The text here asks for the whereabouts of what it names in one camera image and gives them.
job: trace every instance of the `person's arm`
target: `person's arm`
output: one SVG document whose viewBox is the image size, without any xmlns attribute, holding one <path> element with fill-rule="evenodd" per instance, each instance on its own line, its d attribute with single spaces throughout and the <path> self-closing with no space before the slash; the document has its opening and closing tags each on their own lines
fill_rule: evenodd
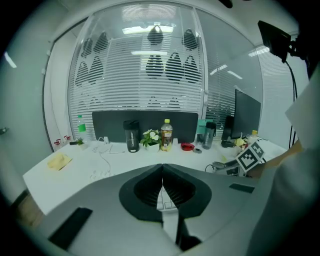
<svg viewBox="0 0 320 256">
<path fill-rule="evenodd" d="M 301 146 L 300 141 L 298 140 L 292 147 L 290 147 L 286 152 L 284 152 L 282 155 L 279 155 L 277 157 L 275 157 L 274 159 L 271 159 L 268 162 L 265 162 L 263 164 L 258 164 L 255 168 L 249 170 L 247 172 L 247 175 L 253 177 L 253 178 L 260 178 L 262 175 L 262 172 L 265 169 L 268 169 L 270 167 L 275 167 L 278 166 L 281 161 L 283 159 L 285 159 L 286 157 L 298 153 L 298 152 L 302 152 L 303 148 Z"/>
</svg>

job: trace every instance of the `white desk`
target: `white desk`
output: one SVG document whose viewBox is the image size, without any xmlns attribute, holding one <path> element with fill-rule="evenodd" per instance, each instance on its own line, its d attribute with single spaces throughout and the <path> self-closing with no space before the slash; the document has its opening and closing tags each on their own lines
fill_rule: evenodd
<svg viewBox="0 0 320 256">
<path fill-rule="evenodd" d="M 97 146 L 95 141 L 85 150 L 81 150 L 77 145 L 66 145 L 59 149 L 57 152 L 62 152 L 72 158 L 72 161 L 59 171 L 49 169 L 47 166 L 48 161 L 56 154 L 55 152 L 25 173 L 23 179 L 41 211 L 47 215 L 90 183 L 137 168 L 154 164 L 176 164 L 204 171 L 205 167 L 212 162 L 224 163 L 235 159 L 234 149 L 223 148 L 219 143 L 213 143 L 209 150 L 199 146 L 198 148 L 202 150 L 201 154 L 183 151 L 180 145 L 173 146 L 169 152 L 160 150 L 153 153 L 140 147 L 138 152 L 129 153 L 125 143 L 112 144 L 111 152 L 125 151 L 125 153 L 101 153 L 101 156 L 111 165 L 110 172 L 108 172 L 108 164 L 99 153 L 93 152 L 93 148 Z M 269 157 L 265 158 L 266 160 L 286 151 L 269 141 L 263 141 L 260 145 L 265 152 L 268 152 L 266 155 Z"/>
</svg>

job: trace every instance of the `dark gray partition board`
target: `dark gray partition board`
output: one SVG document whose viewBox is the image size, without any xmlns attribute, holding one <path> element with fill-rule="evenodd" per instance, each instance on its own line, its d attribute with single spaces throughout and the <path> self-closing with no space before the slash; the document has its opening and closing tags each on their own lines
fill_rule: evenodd
<svg viewBox="0 0 320 256">
<path fill-rule="evenodd" d="M 172 136 L 179 143 L 191 143 L 195 140 L 198 114 L 157 110 L 109 110 L 92 112 L 93 128 L 96 139 L 107 136 L 110 142 L 126 142 L 123 123 L 126 120 L 138 120 L 140 138 L 148 129 L 159 130 L 170 119 Z"/>
</svg>

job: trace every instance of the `black tumbler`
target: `black tumbler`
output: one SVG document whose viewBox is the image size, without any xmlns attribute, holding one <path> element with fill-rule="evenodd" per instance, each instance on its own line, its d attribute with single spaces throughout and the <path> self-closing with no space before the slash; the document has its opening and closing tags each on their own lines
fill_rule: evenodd
<svg viewBox="0 0 320 256">
<path fill-rule="evenodd" d="M 123 122 L 125 142 L 130 153 L 139 151 L 139 121 L 127 120 Z"/>
</svg>

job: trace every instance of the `small potted plant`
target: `small potted plant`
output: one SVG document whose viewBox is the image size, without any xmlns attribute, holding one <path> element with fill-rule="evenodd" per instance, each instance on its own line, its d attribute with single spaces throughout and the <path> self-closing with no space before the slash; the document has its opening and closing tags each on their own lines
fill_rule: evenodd
<svg viewBox="0 0 320 256">
<path fill-rule="evenodd" d="M 140 141 L 146 150 L 158 152 L 161 145 L 161 138 L 158 130 L 149 129 L 143 133 L 144 138 Z"/>
<path fill-rule="evenodd" d="M 77 138 L 76 144 L 77 144 L 78 146 L 80 146 L 80 148 L 81 148 L 82 150 L 85 150 L 85 149 L 87 148 L 87 145 L 85 144 L 83 138 Z"/>
</svg>

